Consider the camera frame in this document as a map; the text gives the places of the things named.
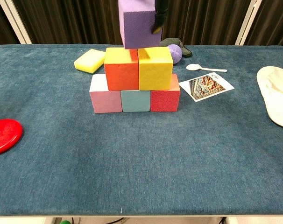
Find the white slipper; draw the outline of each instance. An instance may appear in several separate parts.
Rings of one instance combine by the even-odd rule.
[[[263,67],[258,71],[257,81],[270,119],[283,126],[283,69]]]

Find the purple block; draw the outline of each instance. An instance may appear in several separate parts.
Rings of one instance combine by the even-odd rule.
[[[119,0],[120,33],[126,49],[158,47],[161,31],[152,34],[155,0]]]

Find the picture card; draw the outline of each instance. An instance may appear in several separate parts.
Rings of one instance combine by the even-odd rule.
[[[215,72],[180,82],[179,85],[196,102],[234,89],[231,84]]]

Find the yellow sponge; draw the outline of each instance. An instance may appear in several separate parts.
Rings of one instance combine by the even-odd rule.
[[[74,66],[77,70],[94,73],[104,62],[105,52],[90,49],[75,62]]]
[[[138,49],[140,90],[168,90],[173,59],[168,47]]]

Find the purple ball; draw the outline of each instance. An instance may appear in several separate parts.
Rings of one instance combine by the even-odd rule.
[[[178,45],[171,44],[168,46],[170,49],[171,57],[173,58],[174,64],[178,63],[182,58],[182,50]]]

